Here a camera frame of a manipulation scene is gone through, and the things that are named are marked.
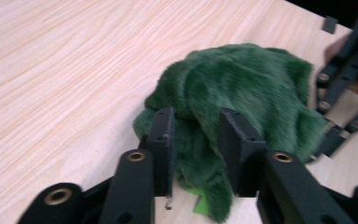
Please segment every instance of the black plastic bracket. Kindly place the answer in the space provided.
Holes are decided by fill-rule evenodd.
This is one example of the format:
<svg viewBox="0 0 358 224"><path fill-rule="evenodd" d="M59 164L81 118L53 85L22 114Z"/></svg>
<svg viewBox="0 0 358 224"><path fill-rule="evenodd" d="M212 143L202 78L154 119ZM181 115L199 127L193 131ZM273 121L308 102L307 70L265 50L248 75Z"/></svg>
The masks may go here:
<svg viewBox="0 0 358 224"><path fill-rule="evenodd" d="M154 223L154 197L172 197L173 130L173 109L159 110L140 148L120 157L115 176L84 192L76 184L53 185L34 199L19 223Z"/></svg>
<svg viewBox="0 0 358 224"><path fill-rule="evenodd" d="M246 118L223 108L218 146L231 187L240 197L257 195L264 223L358 223L358 193L342 200L345 196L321 186L296 156L267 152L249 144L250 136L263 142Z"/></svg>

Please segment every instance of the wooden table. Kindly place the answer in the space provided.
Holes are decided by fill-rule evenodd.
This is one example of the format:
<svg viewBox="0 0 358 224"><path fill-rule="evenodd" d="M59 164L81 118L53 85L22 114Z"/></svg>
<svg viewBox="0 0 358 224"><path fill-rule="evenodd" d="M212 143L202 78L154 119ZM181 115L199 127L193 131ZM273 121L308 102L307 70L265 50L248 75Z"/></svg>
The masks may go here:
<svg viewBox="0 0 358 224"><path fill-rule="evenodd" d="M282 0L0 1L0 223L15 223L42 189L89 189L137 148L131 124L170 63L194 49L256 43L323 65L335 35L323 18ZM333 116L343 122L358 96ZM333 159L309 165L322 184L358 185L358 134ZM157 199L156 223L212 223L197 197ZM254 199L236 199L227 223L259 223Z"/></svg>

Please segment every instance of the metal bolt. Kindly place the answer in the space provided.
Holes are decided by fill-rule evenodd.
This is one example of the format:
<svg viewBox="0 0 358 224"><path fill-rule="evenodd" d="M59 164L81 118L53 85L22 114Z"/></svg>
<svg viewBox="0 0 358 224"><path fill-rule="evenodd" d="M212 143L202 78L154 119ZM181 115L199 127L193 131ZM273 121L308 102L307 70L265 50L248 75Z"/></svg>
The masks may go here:
<svg viewBox="0 0 358 224"><path fill-rule="evenodd" d="M351 126L358 130L358 120L354 120L351 122Z"/></svg>
<svg viewBox="0 0 358 224"><path fill-rule="evenodd" d="M326 74L319 74L318 78L321 80L321 81L328 81L328 79L330 79L330 77Z"/></svg>
<svg viewBox="0 0 358 224"><path fill-rule="evenodd" d="M330 109L330 104L327 103L326 101L321 101L319 102L319 107L322 108L323 110L328 110Z"/></svg>

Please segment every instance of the green towel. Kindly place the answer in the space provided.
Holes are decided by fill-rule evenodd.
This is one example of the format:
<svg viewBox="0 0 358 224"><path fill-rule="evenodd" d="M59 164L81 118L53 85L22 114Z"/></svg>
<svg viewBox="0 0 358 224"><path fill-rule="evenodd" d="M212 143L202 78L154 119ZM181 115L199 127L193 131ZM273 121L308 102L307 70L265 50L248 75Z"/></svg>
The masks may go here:
<svg viewBox="0 0 358 224"><path fill-rule="evenodd" d="M232 192L217 145L221 107L242 113L266 139L268 150L296 154L302 161L323 138L324 119L308 109L311 65L283 49L253 44L191 52L169 66L133 123L142 137L154 114L176 113L175 176L202 199L195 209L216 222L229 215Z"/></svg>

